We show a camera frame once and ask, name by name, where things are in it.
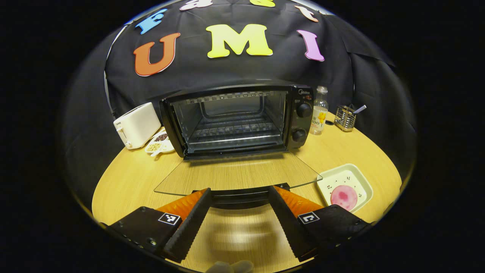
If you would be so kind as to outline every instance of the wooden tabletop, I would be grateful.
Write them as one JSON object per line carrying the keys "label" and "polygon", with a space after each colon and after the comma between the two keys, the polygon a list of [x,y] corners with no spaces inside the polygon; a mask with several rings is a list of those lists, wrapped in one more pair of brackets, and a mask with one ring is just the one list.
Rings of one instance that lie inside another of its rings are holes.
{"label": "wooden tabletop", "polygon": [[[334,115],[328,113],[327,119],[333,120]],[[347,163],[356,165],[374,191],[373,198],[355,213],[366,222],[379,220],[399,194],[401,178],[396,167],[377,145],[356,128],[345,133],[336,126],[325,125],[322,135],[309,135],[303,147],[292,151],[292,156],[316,173]],[[154,191],[161,186],[169,189],[166,192],[178,190],[178,193],[185,194],[189,189],[201,189],[201,185],[190,184],[197,179],[185,177],[178,183],[166,180],[181,163],[182,159],[176,152],[151,157],[144,148],[122,149],[96,187],[92,202],[94,218],[110,225],[141,206],[156,209],[180,198]],[[206,172],[211,164],[203,168]],[[262,186],[261,180],[254,180],[253,185],[248,183],[244,187]],[[216,190],[221,187],[224,188],[224,185],[211,188]],[[233,188],[234,183],[228,181],[225,189]],[[316,183],[292,188],[291,191],[325,206]],[[294,257],[270,205],[244,210],[210,208],[186,259],[177,265],[204,272],[216,261],[232,264],[240,260],[252,261],[256,273],[277,272],[301,264]]]}

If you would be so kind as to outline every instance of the small white dish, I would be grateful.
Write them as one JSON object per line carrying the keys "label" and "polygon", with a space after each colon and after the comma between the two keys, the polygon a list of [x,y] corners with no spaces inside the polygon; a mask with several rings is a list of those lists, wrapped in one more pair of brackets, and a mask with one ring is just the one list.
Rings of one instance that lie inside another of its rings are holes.
{"label": "small white dish", "polygon": [[320,173],[322,180],[317,182],[317,187],[323,195],[327,205],[331,205],[330,196],[333,189],[338,186],[346,185],[354,188],[357,193],[357,203],[350,210],[354,213],[363,207],[374,195],[371,185],[354,164],[345,164],[328,171]]}

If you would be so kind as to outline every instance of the orange letter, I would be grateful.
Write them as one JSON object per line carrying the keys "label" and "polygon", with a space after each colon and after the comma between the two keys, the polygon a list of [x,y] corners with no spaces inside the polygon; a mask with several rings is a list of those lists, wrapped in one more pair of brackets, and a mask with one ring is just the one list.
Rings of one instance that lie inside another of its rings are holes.
{"label": "orange letter", "polygon": [[135,49],[135,72],[142,76],[150,76],[167,68],[175,57],[175,39],[180,36],[180,33],[169,34],[160,42],[163,43],[163,58],[154,64],[150,63],[150,48],[155,44],[154,42],[146,43]]}

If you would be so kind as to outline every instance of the oven knob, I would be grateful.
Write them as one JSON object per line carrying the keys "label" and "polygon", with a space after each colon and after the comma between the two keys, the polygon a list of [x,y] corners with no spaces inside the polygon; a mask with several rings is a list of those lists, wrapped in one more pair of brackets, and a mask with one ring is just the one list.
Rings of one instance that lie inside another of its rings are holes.
{"label": "oven knob", "polygon": [[311,110],[311,106],[308,103],[302,103],[298,108],[296,108],[296,114],[298,114],[301,118],[306,118],[311,116],[313,111]]}
{"label": "oven knob", "polygon": [[305,140],[305,138],[307,137],[307,133],[303,129],[297,129],[293,131],[293,134],[291,136],[293,137],[294,141],[301,142]]}

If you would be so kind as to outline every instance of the yellow letter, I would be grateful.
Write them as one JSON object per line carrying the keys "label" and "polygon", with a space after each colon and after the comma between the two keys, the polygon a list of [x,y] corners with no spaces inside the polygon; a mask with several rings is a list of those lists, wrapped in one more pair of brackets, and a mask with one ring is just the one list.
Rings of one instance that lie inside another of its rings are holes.
{"label": "yellow letter", "polygon": [[273,0],[249,0],[252,4],[256,6],[263,6],[263,7],[274,7],[275,3],[273,3]]}
{"label": "yellow letter", "polygon": [[263,25],[248,24],[241,33],[237,33],[228,25],[213,25],[206,28],[212,33],[212,50],[207,53],[209,58],[219,58],[229,56],[230,51],[224,47],[224,42],[231,47],[237,55],[240,55],[246,43],[249,48],[246,52],[249,55],[271,56],[273,51],[268,47],[264,31],[267,28]]}

